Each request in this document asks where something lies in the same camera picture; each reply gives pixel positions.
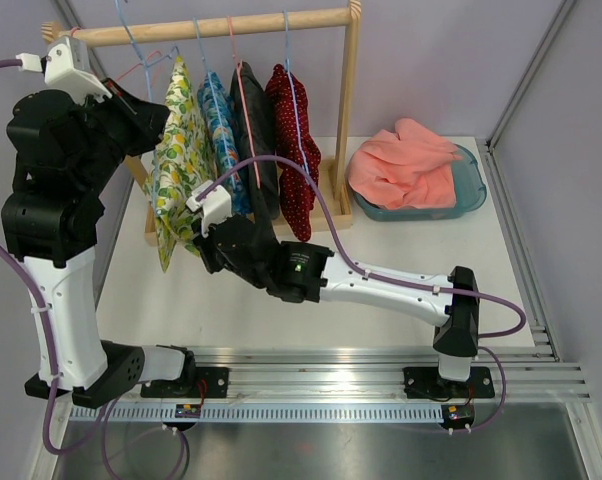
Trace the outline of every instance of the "metal floor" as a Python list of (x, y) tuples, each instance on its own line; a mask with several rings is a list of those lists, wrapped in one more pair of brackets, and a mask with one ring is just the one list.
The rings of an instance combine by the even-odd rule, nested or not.
[[(491, 405), (479, 405), (487, 415)], [(64, 444), (89, 423), (68, 425)], [(108, 452), (153, 428), (108, 425)], [(448, 437), (433, 425), (200, 424), (186, 432), (186, 480), (586, 479), (572, 428), (560, 404), (507, 405), (484, 431)], [(178, 455), (166, 432), (142, 438), (111, 463), (123, 479), (163, 479)], [(54, 479), (108, 479), (100, 442), (60, 457)]]

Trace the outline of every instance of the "clothes rack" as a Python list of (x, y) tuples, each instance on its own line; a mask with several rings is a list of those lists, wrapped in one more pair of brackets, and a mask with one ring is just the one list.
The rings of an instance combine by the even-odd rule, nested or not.
[[(348, 5), (343, 8), (288, 13), (289, 30), (345, 27), (336, 151), (334, 157), (327, 157), (321, 160), (319, 175), (319, 187), (328, 203), (330, 213), (338, 229), (349, 228), (352, 225), (350, 200), (345, 187), (345, 152), (352, 107), (360, 22), (360, 0), (348, 0)], [(228, 22), (225, 17), (201, 19), (198, 24), (199, 34), (202, 38), (230, 35)], [(234, 35), (282, 32), (285, 31), (285, 18), (282, 13), (232, 17), (232, 26)], [(129, 29), (138, 43), (196, 39), (192, 20), (130, 25)], [(59, 37), (72, 33), (75, 38), (85, 42), (90, 48), (130, 44), (130, 38), (123, 27), (88, 28), (71, 32), (70, 30), (64, 30), (57, 22), (48, 22), (41, 26), (41, 33), (46, 43), (51, 43)], [(141, 187), (148, 175), (145, 167), (141, 164), (141, 159), (126, 158), (125, 164), (131, 171), (136, 183)], [(310, 221), (313, 232), (328, 229), (327, 222), (319, 208), (315, 208), (312, 211)], [(274, 224), (277, 233), (290, 233), (290, 228), (283, 219), (283, 216), (277, 219)], [(145, 238), (148, 243), (156, 245), (154, 213), (150, 207), (148, 208), (148, 216), (145, 224)]]

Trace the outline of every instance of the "gray wall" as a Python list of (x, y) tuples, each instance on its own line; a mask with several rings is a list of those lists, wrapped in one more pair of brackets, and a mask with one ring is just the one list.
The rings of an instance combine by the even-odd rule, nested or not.
[[(42, 0), (0, 1), (0, 59), (45, 52), (37, 25), (54, 18), (54, 11)], [(11, 193), (15, 156), (5, 126), (14, 103), (43, 87), (40, 76), (19, 74), (16, 69), (0, 71), (0, 212)], [(0, 261), (0, 479), (24, 478), (41, 438), (43, 402), (23, 392), (23, 383), (38, 366), (36, 338), (27, 290)]]
[(559, 345), (602, 420), (602, 0), (577, 6), (496, 150)]
[[(128, 23), (340, 7), (347, 0), (121, 0)], [(530, 60), (560, 0), (362, 0), (363, 16), (352, 135), (371, 135), (411, 116), (446, 134), (485, 137)], [(119, 25), (112, 0), (73, 1), (84, 26)], [(305, 83), (315, 135), (336, 131), (343, 29), (291, 34), (292, 68)], [(202, 65), (195, 42), (180, 43), (195, 81)], [(206, 56), (222, 81), (232, 68), (230, 40), (205, 39)], [(149, 53), (156, 46), (144, 46)], [(243, 36), (239, 54), (261, 82), (284, 56), (284, 34)], [(99, 50), (106, 70), (118, 75), (136, 62), (132, 49)], [(155, 94), (165, 93), (167, 74)], [(124, 85), (144, 91), (139, 71)]]

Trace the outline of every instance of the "pink towel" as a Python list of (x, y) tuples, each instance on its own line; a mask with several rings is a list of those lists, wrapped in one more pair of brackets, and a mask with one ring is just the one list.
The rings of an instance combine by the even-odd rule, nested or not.
[(457, 147), (409, 118), (394, 127), (396, 133), (381, 130), (352, 156), (352, 189), (389, 210), (453, 207), (450, 164), (461, 160)]

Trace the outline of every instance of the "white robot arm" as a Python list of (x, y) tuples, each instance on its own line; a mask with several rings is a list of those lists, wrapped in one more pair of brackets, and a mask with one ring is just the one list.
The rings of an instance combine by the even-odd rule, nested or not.
[[(50, 45), (45, 81), (52, 90), (23, 98), (8, 136), (17, 149), (13, 194), (2, 210), (8, 250), (23, 262), (47, 303), (58, 361), (58, 385), (74, 403), (96, 408), (139, 382), (162, 380), (189, 391), (197, 378), (191, 352), (177, 347), (119, 345), (99, 338), (92, 288), (95, 225), (104, 207), (99, 193), (126, 155), (151, 151), (160, 141), (168, 110), (140, 101), (115, 82), (100, 82), (87, 65), (82, 42), (63, 37)], [(269, 218), (256, 223), (231, 215), (221, 187), (197, 201), (195, 246), (210, 273), (230, 270), (286, 302), (345, 301), (388, 308), (436, 327), (439, 375), (465, 382), (478, 346), (478, 300), (439, 293), (476, 289), (471, 270), (421, 275), (360, 264), (364, 271), (430, 285), (422, 291), (353, 272), (329, 249), (279, 243)], [(41, 349), (29, 395), (47, 398), (53, 376), (33, 301)]]

